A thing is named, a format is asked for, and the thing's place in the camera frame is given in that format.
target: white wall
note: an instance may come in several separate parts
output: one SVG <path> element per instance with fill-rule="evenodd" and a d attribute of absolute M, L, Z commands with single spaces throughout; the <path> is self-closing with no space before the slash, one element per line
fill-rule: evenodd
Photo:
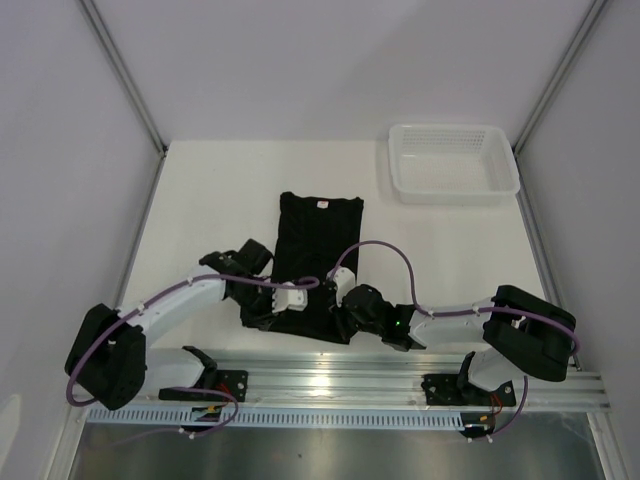
<path fill-rule="evenodd" d="M 616 0 L 521 160 L 581 358 L 640 430 L 640 3 Z M 640 459 L 634 456 L 640 473 Z"/>
<path fill-rule="evenodd" d="M 66 354 L 114 300 L 156 165 L 74 2 L 0 2 L 0 405 L 23 407 L 3 479 L 47 460 Z"/>
<path fill-rule="evenodd" d="M 590 0 L 98 1 L 167 140 L 515 141 Z"/>

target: metal rail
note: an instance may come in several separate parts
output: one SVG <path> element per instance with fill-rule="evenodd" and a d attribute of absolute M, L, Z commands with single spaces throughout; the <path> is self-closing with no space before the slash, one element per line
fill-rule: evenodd
<path fill-rule="evenodd" d="M 164 162 L 166 159 L 166 155 L 163 155 L 160 158 L 160 162 L 158 163 L 158 167 L 156 168 L 156 172 L 153 177 L 153 181 L 151 182 L 151 187 L 149 189 L 149 193 L 145 200 L 144 210 L 142 216 L 140 217 L 140 221 L 136 226 L 136 234 L 133 240 L 133 244 L 131 245 L 131 249 L 127 255 L 127 264 L 125 269 L 118 280 L 118 287 L 116 289 L 116 295 L 114 298 L 114 305 L 120 305 L 122 300 L 124 299 L 125 292 L 127 290 L 127 285 L 129 284 L 129 278 L 131 278 L 131 272 L 133 271 L 133 264 L 136 259 L 136 255 L 138 253 L 138 248 L 140 247 L 140 241 L 142 240 L 142 234 L 144 233 L 144 227 L 147 224 L 147 219 L 149 218 L 149 212 L 151 212 L 151 205 L 153 204 L 153 199 L 156 194 L 156 189 L 158 188 L 158 183 L 160 182 L 160 177 L 162 176 L 162 169 L 164 168 Z"/>
<path fill-rule="evenodd" d="M 209 351 L 221 369 L 243 369 L 249 372 L 246 402 L 242 405 L 243 425 L 271 427 L 283 426 L 282 415 L 305 415 L 293 419 L 290 427 L 322 428 L 374 428 L 384 419 L 393 422 L 396 430 L 450 430 L 458 414 L 474 408 L 431 407 L 425 402 L 420 387 L 422 375 L 434 372 L 457 372 L 462 355 L 428 355 L 424 353 L 388 354 L 266 354 L 233 351 Z M 522 392 L 522 382 L 514 382 L 516 395 Z M 85 422 L 158 424 L 160 410 L 183 419 L 185 404 L 164 402 L 153 397 L 137 398 L 130 404 L 132 411 L 108 413 L 101 416 L 98 409 L 72 409 L 61 441 L 49 471 L 49 480 L 67 479 Z M 592 425 L 601 458 L 610 463 L 614 476 L 623 465 L 618 462 L 608 416 L 610 405 L 600 375 L 570 371 L 566 381 L 549 383 L 531 379 L 526 412 L 585 412 L 598 420 Z M 280 415 L 250 417 L 249 415 Z M 325 419 L 314 417 L 325 415 Z M 438 418 L 448 418 L 438 424 Z M 360 422 L 361 425 L 347 425 Z"/>
<path fill-rule="evenodd" d="M 594 0 L 591 3 L 589 10 L 587 10 L 587 13 L 580 22 L 569 45 L 560 57 L 551 78 L 545 85 L 542 94 L 529 114 L 520 135 L 518 135 L 518 139 L 513 147 L 516 158 L 520 156 L 533 131 L 540 123 L 542 116 L 553 103 L 610 3 L 611 0 Z"/>
<path fill-rule="evenodd" d="M 153 143 L 158 155 L 163 156 L 167 147 L 160 137 L 158 128 L 149 113 L 149 109 L 142 99 L 140 90 L 129 73 L 129 69 L 124 63 L 122 55 L 120 54 L 113 37 L 109 33 L 107 24 L 104 22 L 102 15 L 100 15 L 97 5 L 93 0 L 76 0 L 76 2 L 87 20 L 89 28 L 98 40 L 98 44 L 104 52 L 107 62 L 111 65 L 124 94 L 129 99 L 133 110 L 142 122 L 151 143 Z"/>

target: white plastic basket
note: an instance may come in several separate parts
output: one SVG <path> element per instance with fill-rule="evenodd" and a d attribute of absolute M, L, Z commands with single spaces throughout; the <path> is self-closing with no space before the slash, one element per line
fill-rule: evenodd
<path fill-rule="evenodd" d="M 389 162 L 404 203 L 499 205 L 520 190 L 511 147 L 496 127 L 395 125 Z"/>

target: reflective surface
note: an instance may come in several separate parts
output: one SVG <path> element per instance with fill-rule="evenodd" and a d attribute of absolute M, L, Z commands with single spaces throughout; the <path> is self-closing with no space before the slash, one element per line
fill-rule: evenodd
<path fill-rule="evenodd" d="M 227 428 L 190 441 L 88 424 L 72 479 L 603 479 L 584 414 L 526 414 L 493 444 L 457 433 Z"/>

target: black mount bracket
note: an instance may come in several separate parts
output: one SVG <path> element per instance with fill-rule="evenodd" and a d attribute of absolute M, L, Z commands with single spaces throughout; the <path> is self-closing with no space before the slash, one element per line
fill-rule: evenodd
<path fill-rule="evenodd" d="M 102 303 L 87 312 L 64 365 L 67 375 L 118 320 L 117 310 Z M 78 383 L 109 410 L 117 410 L 133 400 L 144 383 L 146 337 L 142 327 L 124 324 L 108 340 L 91 355 L 78 375 Z"/>
<path fill-rule="evenodd" d="M 457 374 L 432 373 L 422 377 L 421 387 L 427 397 L 427 405 L 490 407 L 492 395 L 496 395 L 505 407 L 516 405 L 511 381 L 503 383 L 493 392 L 469 383 L 469 365 L 474 355 L 475 352 L 472 352 L 465 357 Z"/>
<path fill-rule="evenodd" d="M 218 370 L 218 364 L 206 353 L 195 347 L 182 347 L 183 350 L 195 356 L 202 365 L 204 371 L 193 388 L 204 390 L 220 390 L 226 392 L 239 402 L 243 403 L 247 395 L 249 372 L 246 370 Z M 160 400 L 172 400 L 182 402 L 217 402 L 226 401 L 215 393 L 193 393 L 163 388 L 158 394 Z"/>
<path fill-rule="evenodd" d="M 571 331 L 576 327 L 576 319 L 569 312 L 512 285 L 500 286 L 492 301 L 498 307 L 511 307 L 550 318 Z M 542 322 L 525 321 L 519 328 L 513 328 L 512 322 L 519 318 L 519 315 L 492 313 L 483 325 L 483 340 L 527 375 L 548 382 L 562 382 L 567 377 L 571 339 Z"/>

